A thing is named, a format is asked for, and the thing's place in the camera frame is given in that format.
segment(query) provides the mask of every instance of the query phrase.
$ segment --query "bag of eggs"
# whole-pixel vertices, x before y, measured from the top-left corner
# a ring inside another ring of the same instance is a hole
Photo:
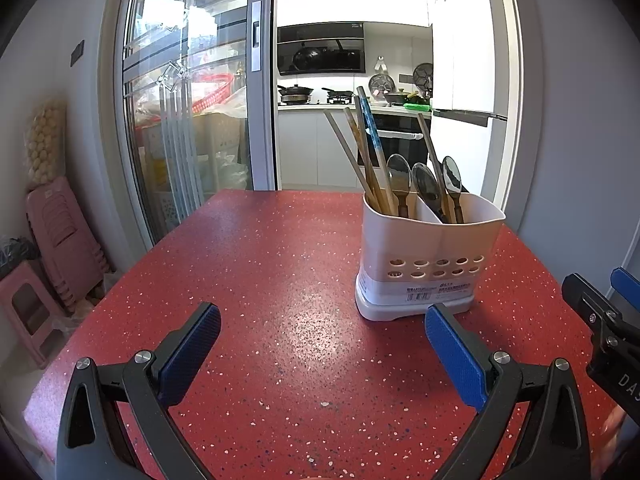
[[[64,133],[63,102],[48,101],[36,109],[24,136],[31,188],[48,184],[65,173]]]

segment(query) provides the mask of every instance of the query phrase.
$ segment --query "speckled tabletop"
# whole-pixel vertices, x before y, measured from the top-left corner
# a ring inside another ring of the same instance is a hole
[[[430,478],[474,410],[431,349],[423,316],[359,316],[361,215],[356,194],[213,197],[118,282],[47,369],[24,412],[43,448],[55,455],[78,358],[108,364],[153,349],[208,300],[222,311],[222,333],[170,413],[216,478]],[[612,402],[584,372],[589,331],[507,228],[458,320],[520,362],[569,359],[590,434],[599,430]],[[501,470],[523,412],[487,478]],[[147,472],[162,478],[132,415],[123,417]]]

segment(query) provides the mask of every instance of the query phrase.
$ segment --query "blue gripper pad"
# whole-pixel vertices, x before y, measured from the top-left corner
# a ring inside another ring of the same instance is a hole
[[[611,286],[620,296],[625,298],[631,306],[640,312],[640,282],[622,267],[613,269]]]
[[[158,400],[164,407],[182,402],[196,373],[218,339],[221,326],[219,309],[214,304],[209,304],[159,371]]]
[[[456,330],[435,306],[427,309],[424,327],[431,346],[456,387],[462,402],[480,412],[488,398],[485,370],[482,370]],[[456,328],[461,332],[463,330],[459,325]]]

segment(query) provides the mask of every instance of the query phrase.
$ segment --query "metal spoon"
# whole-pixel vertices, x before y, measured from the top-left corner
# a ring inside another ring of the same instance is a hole
[[[389,180],[394,195],[398,197],[398,216],[409,218],[409,208],[406,206],[406,198],[411,189],[411,168],[404,156],[394,153],[386,162],[389,170]]]
[[[412,169],[412,176],[414,178],[414,186],[418,191],[418,195],[422,201],[433,211],[433,214],[443,224],[448,224],[447,217],[442,212],[442,197],[440,195],[440,187],[438,181],[433,172],[427,167],[426,164],[416,162]]]
[[[444,174],[444,185],[447,187],[447,192],[453,200],[453,211],[456,215],[456,224],[465,223],[465,218],[462,215],[462,208],[460,207],[460,193],[462,193],[462,180],[460,179],[460,170],[456,161],[450,156],[446,156],[442,160],[442,173]]]

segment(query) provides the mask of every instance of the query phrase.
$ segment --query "glass door panel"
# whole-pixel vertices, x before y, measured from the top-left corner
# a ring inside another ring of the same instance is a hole
[[[129,0],[122,58],[129,188],[154,243],[219,190],[254,188],[247,17],[248,0]],[[250,85],[271,71],[258,76]],[[252,123],[254,137],[271,135],[265,123]]]

